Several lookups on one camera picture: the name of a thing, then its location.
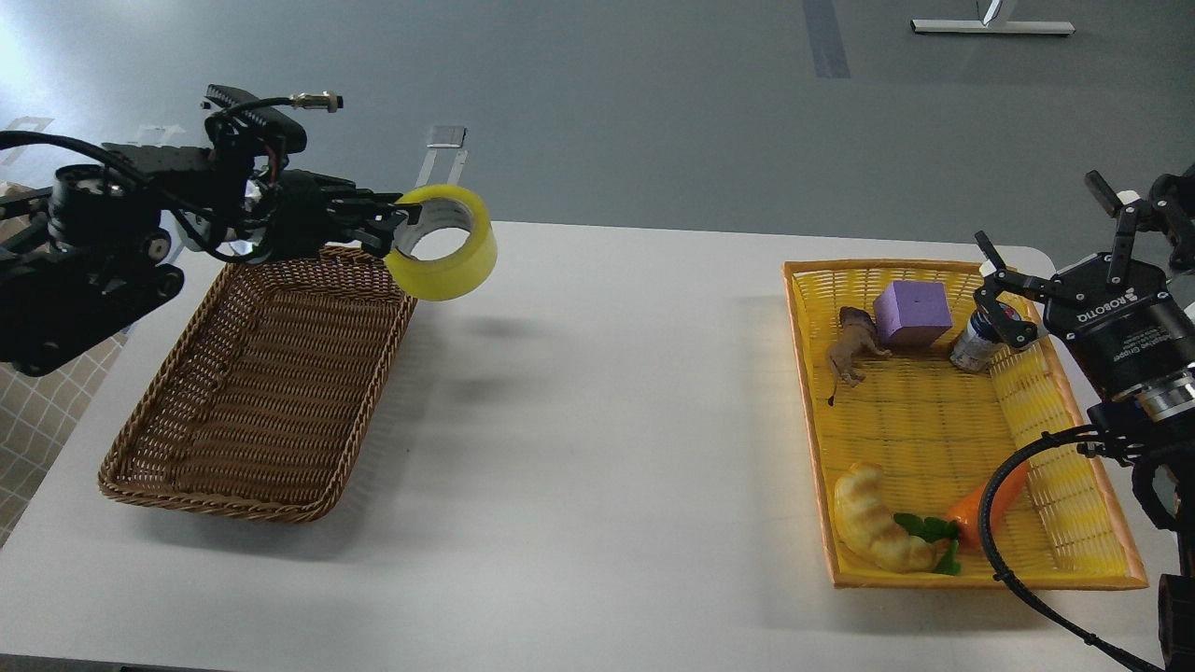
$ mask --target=small can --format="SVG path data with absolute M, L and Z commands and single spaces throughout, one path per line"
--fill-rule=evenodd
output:
M 1021 322 L 1021 313 L 1016 308 L 1004 301 L 997 303 L 1004 308 L 1004 314 Z M 987 365 L 992 364 L 992 359 L 1003 346 L 1004 342 L 1000 341 L 995 328 L 982 312 L 976 310 L 967 320 L 967 328 L 958 334 L 958 338 L 950 348 L 950 364 L 967 373 L 980 373 L 987 368 Z

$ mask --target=metal stand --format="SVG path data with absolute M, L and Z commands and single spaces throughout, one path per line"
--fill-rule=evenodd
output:
M 1010 22 L 1017 0 L 992 0 L 981 20 L 913 19 L 913 32 L 967 32 L 992 35 L 1060 35 L 1074 32 L 1071 22 Z

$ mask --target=yellow basket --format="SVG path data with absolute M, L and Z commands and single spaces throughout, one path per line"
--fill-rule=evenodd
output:
M 883 497 L 894 512 L 943 517 L 987 481 L 1016 448 L 1042 432 L 1083 424 L 1061 364 L 1048 338 L 1023 353 L 1007 348 L 988 372 L 967 374 L 949 361 L 955 336 L 975 310 L 979 264 L 909 259 L 789 262 L 784 264 L 797 371 L 804 397 L 822 544 L 838 587 L 1003 588 L 981 551 L 962 552 L 962 574 L 885 572 L 848 550 L 834 531 L 833 483 L 851 464 L 884 469 Z M 858 387 L 840 385 L 826 349 L 838 337 L 838 311 L 872 312 L 894 280 L 942 282 L 954 328 L 927 350 L 891 359 L 860 355 L 868 374 Z M 1006 294 L 1027 319 L 1032 304 Z M 1128 589 L 1148 586 L 1136 545 L 1103 466 L 1073 447 L 1038 454 L 1029 481 L 1009 509 L 995 540 L 1017 576 L 1036 589 Z

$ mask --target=white table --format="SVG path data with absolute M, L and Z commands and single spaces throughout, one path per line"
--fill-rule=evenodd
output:
M 97 491 L 217 270 L 189 256 L 183 295 L 139 325 L 0 550 L 0 652 L 255 672 L 1119 670 L 1003 591 L 829 585 L 780 264 L 976 249 L 496 232 L 482 288 L 416 310 L 344 499 L 305 526 Z M 1151 576 L 1173 572 L 1172 539 L 1109 471 Z M 1047 599 L 1160 662 L 1153 588 Z

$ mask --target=tape roll core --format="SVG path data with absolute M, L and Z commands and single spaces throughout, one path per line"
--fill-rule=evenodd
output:
M 476 289 L 497 262 L 498 246 L 485 203 L 472 191 L 452 184 L 415 189 L 398 200 L 419 203 L 419 221 L 394 232 L 394 250 L 382 259 L 404 292 L 429 301 L 455 299 Z M 443 228 L 468 232 L 465 243 L 446 257 L 417 259 L 415 246 L 424 236 Z

